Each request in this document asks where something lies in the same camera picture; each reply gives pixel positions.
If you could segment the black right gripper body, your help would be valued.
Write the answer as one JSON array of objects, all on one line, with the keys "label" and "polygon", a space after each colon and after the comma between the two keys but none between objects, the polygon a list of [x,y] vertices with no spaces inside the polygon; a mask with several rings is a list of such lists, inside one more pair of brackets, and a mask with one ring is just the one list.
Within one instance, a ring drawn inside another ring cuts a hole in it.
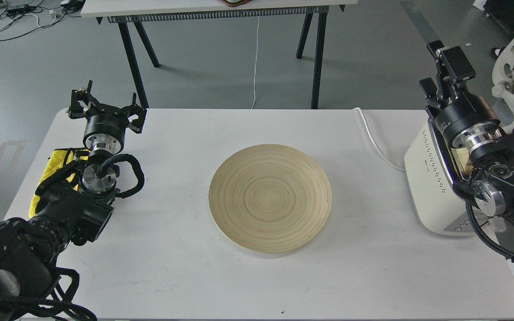
[{"label": "black right gripper body", "polygon": [[500,120],[482,97],[468,91],[435,95],[435,127],[449,148],[478,149],[495,140]]}]

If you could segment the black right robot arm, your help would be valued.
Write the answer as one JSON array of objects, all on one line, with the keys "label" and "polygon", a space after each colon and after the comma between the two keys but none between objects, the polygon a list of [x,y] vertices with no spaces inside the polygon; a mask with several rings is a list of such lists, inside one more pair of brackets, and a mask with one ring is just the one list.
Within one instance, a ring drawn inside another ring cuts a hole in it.
[{"label": "black right robot arm", "polygon": [[476,75],[461,47],[428,43],[437,75],[421,80],[432,139],[439,157],[448,162],[447,176],[454,194],[465,201],[466,218],[478,238],[514,263],[514,252],[494,242],[474,209],[500,217],[514,226],[514,132],[506,133],[482,97],[470,93],[466,82]]}]

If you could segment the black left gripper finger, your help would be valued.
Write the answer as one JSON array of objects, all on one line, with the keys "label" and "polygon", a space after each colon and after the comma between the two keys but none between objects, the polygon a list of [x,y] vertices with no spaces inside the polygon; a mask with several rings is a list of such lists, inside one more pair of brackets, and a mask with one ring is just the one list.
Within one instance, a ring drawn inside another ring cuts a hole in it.
[{"label": "black left gripper finger", "polygon": [[67,115],[70,119],[90,118],[102,111],[100,102],[91,95],[93,81],[88,81],[85,88],[72,90]]},{"label": "black left gripper finger", "polygon": [[145,124],[145,117],[147,115],[147,108],[137,104],[137,93],[133,93],[131,103],[121,108],[123,118],[126,118],[126,127],[134,133],[141,134]]}]

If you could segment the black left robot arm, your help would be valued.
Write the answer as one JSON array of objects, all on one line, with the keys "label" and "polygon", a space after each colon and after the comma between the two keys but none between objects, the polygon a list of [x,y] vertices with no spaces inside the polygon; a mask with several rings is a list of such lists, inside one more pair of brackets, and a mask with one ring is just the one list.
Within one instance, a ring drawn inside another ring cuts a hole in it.
[{"label": "black left robot arm", "polygon": [[80,277],[57,266],[69,244],[98,239],[117,198],[135,195],[145,184],[139,161],[123,154],[126,130],[141,133],[147,110],[137,104],[102,104],[86,89],[73,90],[67,110],[85,119],[83,148],[65,149],[63,163],[35,191],[34,215],[0,222],[0,321],[26,314],[67,321],[95,321],[73,303]]}]

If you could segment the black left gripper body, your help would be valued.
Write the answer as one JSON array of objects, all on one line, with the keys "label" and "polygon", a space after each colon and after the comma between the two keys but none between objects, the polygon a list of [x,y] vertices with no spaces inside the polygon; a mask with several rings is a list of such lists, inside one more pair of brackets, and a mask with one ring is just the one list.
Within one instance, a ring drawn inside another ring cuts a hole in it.
[{"label": "black left gripper body", "polygon": [[85,113],[87,124],[84,147],[90,151],[121,152],[124,147],[127,118],[116,107],[91,107]]}]

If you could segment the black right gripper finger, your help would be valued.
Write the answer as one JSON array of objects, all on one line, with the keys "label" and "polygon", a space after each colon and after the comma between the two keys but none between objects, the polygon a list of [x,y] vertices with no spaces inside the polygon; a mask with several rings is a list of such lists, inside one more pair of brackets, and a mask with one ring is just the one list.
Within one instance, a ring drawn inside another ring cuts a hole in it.
[{"label": "black right gripper finger", "polygon": [[467,92],[467,81],[477,74],[462,48],[458,45],[448,47],[440,40],[436,40],[427,44],[427,50],[436,65],[437,95],[443,100],[448,100],[457,99],[462,93]]},{"label": "black right gripper finger", "polygon": [[445,107],[444,100],[437,95],[438,88],[431,78],[425,78],[419,81],[419,85],[424,91],[426,97],[426,111],[430,117],[437,117],[441,110]]}]

